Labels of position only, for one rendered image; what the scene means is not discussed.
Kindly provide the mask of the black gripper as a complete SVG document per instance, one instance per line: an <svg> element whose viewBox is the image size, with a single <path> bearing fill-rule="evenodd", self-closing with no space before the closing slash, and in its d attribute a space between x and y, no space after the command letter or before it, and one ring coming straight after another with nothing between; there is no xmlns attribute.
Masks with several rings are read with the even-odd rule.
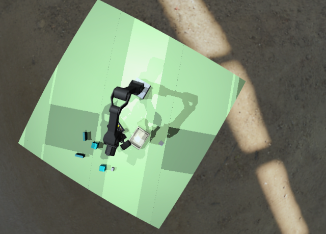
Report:
<svg viewBox="0 0 326 234"><path fill-rule="evenodd" d="M118 128L117 131L119 131L119 134L121 135L121 139L119 140L119 142L122 143L122 144L120 145L120 147L122 148L122 150L125 150L129 146L131 146L131 142L129 140L124 141L124 139L126 139L127 137L126 137L125 134L122 134L123 131L121 130L121 128Z"/></svg>

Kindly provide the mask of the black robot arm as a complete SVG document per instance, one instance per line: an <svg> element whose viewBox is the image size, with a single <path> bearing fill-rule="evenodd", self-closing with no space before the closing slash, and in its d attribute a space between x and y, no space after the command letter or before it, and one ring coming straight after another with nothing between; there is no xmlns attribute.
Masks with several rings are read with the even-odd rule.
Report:
<svg viewBox="0 0 326 234"><path fill-rule="evenodd" d="M129 86L125 88L116 87L113 89L113 93L111 95L111 107L110 107L110 119L108 123L108 130L103 137L103 142L107 145L105 154L108 156L114 156L115 152L119 146L119 140L121 139L121 135L118 128L119 116L123 108L125 108L129 102L131 94L139 95L144 89L144 83L139 81L132 80ZM121 107L115 106L113 104L113 98L117 98L123 101L126 101Z"/></svg>

